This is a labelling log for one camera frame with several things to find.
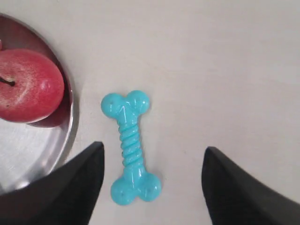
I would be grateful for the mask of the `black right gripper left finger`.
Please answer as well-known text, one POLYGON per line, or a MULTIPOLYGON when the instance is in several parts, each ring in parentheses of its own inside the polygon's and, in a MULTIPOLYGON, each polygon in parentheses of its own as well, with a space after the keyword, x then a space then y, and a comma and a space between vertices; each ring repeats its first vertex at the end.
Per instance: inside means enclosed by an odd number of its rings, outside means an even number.
POLYGON ((105 173, 105 151, 94 142, 47 176, 0 197, 2 225, 87 225, 105 173))

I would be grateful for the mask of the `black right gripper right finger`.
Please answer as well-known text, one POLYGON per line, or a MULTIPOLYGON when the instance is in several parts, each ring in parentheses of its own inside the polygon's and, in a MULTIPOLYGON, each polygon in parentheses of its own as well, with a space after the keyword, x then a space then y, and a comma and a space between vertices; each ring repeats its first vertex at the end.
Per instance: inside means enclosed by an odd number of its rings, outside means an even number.
POLYGON ((202 191, 214 225, 298 225, 300 205, 267 187, 216 147, 205 150, 202 191))

